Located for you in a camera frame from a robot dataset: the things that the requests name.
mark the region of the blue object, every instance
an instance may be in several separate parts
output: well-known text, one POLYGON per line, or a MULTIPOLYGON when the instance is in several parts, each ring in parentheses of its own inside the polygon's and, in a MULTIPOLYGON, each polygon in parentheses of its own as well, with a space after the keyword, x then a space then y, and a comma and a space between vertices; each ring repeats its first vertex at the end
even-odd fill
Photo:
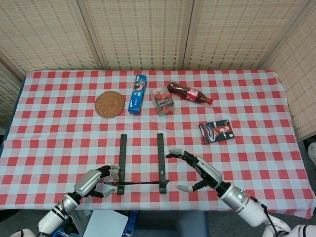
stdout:
POLYGON ((128 237, 132 235, 136 226, 138 214, 139 214, 139 211, 135 211, 135 210, 131 211, 131 213, 129 214, 128 222, 126 223, 125 230, 122 235, 123 237, 128 237))
POLYGON ((66 234, 63 230, 56 231, 52 237, 81 237, 79 234, 70 233, 66 234))
POLYGON ((128 111, 131 114, 139 114, 142 106, 143 96, 145 92, 147 77, 145 75, 137 75, 134 83, 132 95, 128 105, 128 111))

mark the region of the bottle label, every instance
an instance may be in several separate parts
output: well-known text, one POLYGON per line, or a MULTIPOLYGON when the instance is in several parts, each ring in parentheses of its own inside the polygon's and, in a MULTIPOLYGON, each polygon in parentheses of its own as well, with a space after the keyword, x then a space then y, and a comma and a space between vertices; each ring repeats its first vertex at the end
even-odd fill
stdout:
POLYGON ((188 94, 187 94, 187 100, 190 100, 190 101, 195 101, 196 98, 198 97, 198 91, 191 88, 189 91, 188 91, 188 94))

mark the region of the coca-cola bottle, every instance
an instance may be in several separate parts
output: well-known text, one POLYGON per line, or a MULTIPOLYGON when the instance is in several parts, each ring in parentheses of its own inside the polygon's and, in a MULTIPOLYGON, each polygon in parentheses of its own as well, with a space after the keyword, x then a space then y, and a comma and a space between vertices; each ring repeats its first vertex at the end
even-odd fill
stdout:
POLYGON ((212 98, 206 97, 206 95, 204 95, 199 90, 187 87, 185 85, 180 85, 174 81, 169 82, 167 88, 170 93, 175 93, 176 95, 193 102, 207 103, 209 105, 213 103, 212 98))

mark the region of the black cable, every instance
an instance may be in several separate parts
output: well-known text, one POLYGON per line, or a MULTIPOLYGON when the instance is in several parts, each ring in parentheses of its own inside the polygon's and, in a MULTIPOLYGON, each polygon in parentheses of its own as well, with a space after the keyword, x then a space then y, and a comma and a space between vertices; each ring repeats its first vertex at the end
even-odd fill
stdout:
MULTIPOLYGON (((256 203, 258 202, 258 199, 256 199, 255 197, 250 196, 250 198, 251 198, 254 202, 256 202, 256 203)), ((267 216, 267 219, 269 220, 269 222, 270 222, 270 224, 271 224, 273 230, 275 231, 276 237, 278 237, 278 233, 277 233, 276 227, 275 227, 275 225, 273 224, 273 222, 272 222, 272 220, 271 220, 271 218, 270 218, 270 216, 269 216, 269 214, 268 214, 268 208, 267 208, 267 206, 265 206, 264 204, 261 204, 260 206, 263 208, 263 211, 264 211, 265 215, 267 216)))
POLYGON ((24 236, 24 232, 23 232, 23 230, 18 230, 18 231, 20 231, 20 232, 21 232, 20 237, 23 237, 23 236, 24 236))
POLYGON ((103 182, 104 184, 107 185, 112 185, 112 186, 118 186, 118 185, 134 185, 134 184, 163 184, 163 185, 167 185, 169 183, 169 180, 157 180, 157 181, 149 181, 149 182, 103 182))
POLYGON ((307 226, 303 227, 303 237, 306 237, 306 228, 307 228, 307 226))

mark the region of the table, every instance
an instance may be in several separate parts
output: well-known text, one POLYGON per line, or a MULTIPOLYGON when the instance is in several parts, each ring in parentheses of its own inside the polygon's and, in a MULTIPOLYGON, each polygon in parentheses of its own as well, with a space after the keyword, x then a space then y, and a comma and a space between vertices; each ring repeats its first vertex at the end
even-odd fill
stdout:
MULTIPOLYGON (((28 73, 0 158, 0 209, 51 209, 89 169, 119 162, 127 134, 126 181, 158 180, 157 133, 165 153, 178 147, 200 155, 272 212, 310 218, 316 206, 296 143, 287 99, 268 71, 41 71, 28 73), (141 115, 127 111, 135 75, 148 77, 141 115), (158 117, 150 89, 170 80, 211 93, 213 105, 173 95, 175 111, 158 117), (106 119, 94 101, 107 90, 121 93, 125 109, 106 119), (228 119, 235 138, 203 145, 198 124, 228 119)), ((158 185, 125 186, 122 196, 87 197, 81 209, 221 210, 216 192, 191 194, 198 174, 180 159, 166 160, 167 193, 158 185)), ((112 188, 100 182, 97 190, 112 188)))

